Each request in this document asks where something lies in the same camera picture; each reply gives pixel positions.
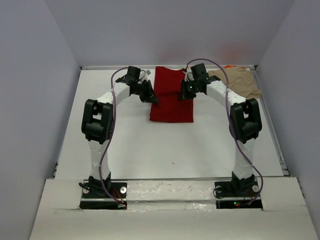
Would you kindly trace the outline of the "red t shirt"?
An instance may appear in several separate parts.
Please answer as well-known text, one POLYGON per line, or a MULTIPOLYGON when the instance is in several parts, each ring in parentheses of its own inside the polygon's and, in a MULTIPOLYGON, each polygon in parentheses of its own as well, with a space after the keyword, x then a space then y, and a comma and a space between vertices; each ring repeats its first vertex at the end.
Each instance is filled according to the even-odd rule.
POLYGON ((154 93, 159 103, 151 105, 149 120, 158 123, 192 123, 194 121, 193 100, 178 100, 183 70, 164 66, 155 68, 154 93))

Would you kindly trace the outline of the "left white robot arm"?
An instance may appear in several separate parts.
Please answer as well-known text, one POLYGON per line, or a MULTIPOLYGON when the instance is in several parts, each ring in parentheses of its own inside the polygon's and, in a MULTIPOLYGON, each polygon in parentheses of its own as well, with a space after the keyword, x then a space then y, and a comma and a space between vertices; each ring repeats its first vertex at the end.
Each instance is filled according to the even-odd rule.
POLYGON ((149 70, 134 66, 120 68, 111 75, 110 90, 84 104, 81 132, 89 145, 91 172, 88 186, 82 187, 101 198, 113 198, 108 149, 115 132, 118 104, 132 95, 139 96, 142 103, 159 103, 150 74, 149 70))

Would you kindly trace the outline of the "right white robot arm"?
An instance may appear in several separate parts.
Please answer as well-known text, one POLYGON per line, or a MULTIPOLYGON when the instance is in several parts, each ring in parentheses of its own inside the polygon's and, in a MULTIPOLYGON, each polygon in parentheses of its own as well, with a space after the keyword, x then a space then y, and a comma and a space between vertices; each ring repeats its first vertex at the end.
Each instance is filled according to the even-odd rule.
POLYGON ((257 197, 262 187, 258 185, 254 173, 258 170, 251 157, 255 140, 262 130, 259 103, 256 99, 247 99, 230 89, 230 79, 225 70, 222 71, 226 82, 218 76, 210 76, 203 63, 183 70, 184 79, 178 100, 192 100, 198 93, 213 98, 226 110, 229 131, 235 143, 235 162, 230 181, 215 183, 218 199, 242 197, 251 192, 257 197))

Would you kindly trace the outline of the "orange t shirt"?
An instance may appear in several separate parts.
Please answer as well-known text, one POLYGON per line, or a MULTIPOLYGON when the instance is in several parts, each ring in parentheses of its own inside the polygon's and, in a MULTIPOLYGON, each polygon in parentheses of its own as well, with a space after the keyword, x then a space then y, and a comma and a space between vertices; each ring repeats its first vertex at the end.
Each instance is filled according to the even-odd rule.
POLYGON ((232 68, 232 67, 236 67, 236 65, 226 65, 226 66, 224 67, 224 69, 232 68))

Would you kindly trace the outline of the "beige t shirt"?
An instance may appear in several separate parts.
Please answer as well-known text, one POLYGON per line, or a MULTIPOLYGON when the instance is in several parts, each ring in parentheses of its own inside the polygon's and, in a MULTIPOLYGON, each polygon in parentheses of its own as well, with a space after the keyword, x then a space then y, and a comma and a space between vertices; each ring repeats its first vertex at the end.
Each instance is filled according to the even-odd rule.
POLYGON ((252 73, 244 67, 235 66, 224 68, 228 77, 229 88, 246 99, 259 99, 262 95, 255 85, 252 73))

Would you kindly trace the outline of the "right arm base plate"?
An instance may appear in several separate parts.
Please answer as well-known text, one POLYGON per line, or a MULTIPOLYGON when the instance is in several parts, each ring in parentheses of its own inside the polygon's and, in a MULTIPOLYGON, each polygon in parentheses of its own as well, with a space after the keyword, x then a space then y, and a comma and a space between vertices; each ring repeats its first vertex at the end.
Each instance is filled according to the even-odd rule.
POLYGON ((263 209, 263 204, 258 195, 260 188, 258 182, 250 184, 249 187, 236 192, 231 181, 216 181, 212 191, 216 198, 215 206, 218 210, 235 209, 263 209))

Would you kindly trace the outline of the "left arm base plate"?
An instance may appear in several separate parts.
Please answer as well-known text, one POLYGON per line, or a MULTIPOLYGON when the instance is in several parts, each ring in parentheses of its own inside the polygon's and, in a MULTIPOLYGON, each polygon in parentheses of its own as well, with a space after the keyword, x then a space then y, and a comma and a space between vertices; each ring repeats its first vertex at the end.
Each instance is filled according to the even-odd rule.
POLYGON ((82 188, 79 207, 82 210, 126 210, 128 183, 116 181, 108 191, 109 195, 102 188, 94 188, 88 181, 78 184, 82 188))

